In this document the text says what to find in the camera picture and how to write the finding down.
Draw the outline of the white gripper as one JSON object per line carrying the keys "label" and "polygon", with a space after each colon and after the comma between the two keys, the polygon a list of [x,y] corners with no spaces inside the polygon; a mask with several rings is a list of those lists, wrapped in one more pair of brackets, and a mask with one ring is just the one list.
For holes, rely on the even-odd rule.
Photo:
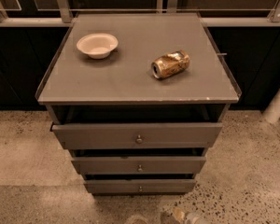
{"label": "white gripper", "polygon": [[[129,217],[124,224],[148,224],[147,220],[138,215]],[[210,224],[202,215],[189,212],[185,213],[180,207],[161,212],[161,224]]]}

